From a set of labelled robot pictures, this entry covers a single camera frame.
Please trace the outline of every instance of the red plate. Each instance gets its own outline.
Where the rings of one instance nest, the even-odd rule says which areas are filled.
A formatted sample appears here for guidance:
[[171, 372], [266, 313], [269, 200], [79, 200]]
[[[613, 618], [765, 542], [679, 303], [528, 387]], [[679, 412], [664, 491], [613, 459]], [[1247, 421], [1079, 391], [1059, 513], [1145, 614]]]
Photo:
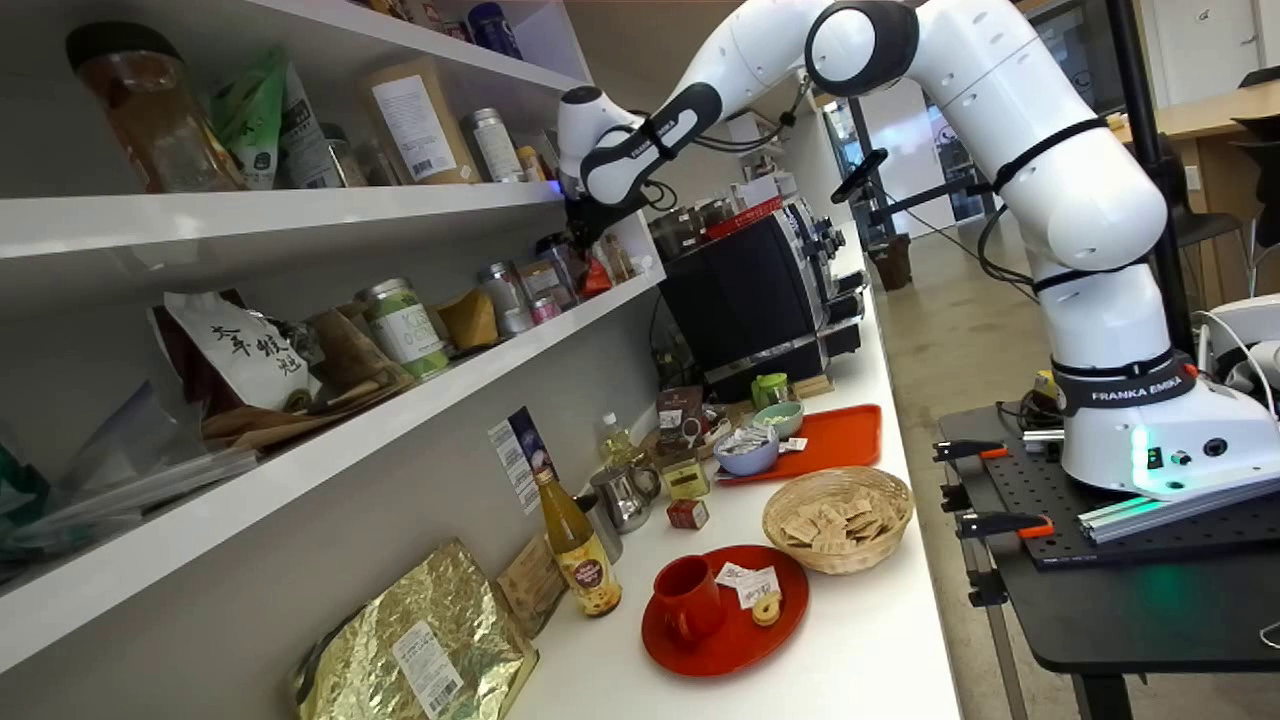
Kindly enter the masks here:
[[738, 607], [734, 587], [724, 587], [724, 602], [727, 602], [724, 623], [716, 627], [716, 635], [688, 650], [668, 632], [655, 604], [650, 602], [646, 621], [641, 621], [641, 640], [646, 640], [650, 655], [677, 676], [727, 676], [748, 664], [761, 664], [765, 655], [771, 655], [776, 650], [786, 650], [797, 635], [803, 607], [808, 607], [803, 567], [768, 545], [716, 548], [716, 551], [708, 551], [708, 564], [711, 564], [711, 576], [721, 576], [724, 564], [740, 564], [740, 567], [768, 567], [771, 564], [776, 580], [786, 587], [786, 618], [771, 627], [761, 627], [761, 623], [752, 623], [748, 607]]

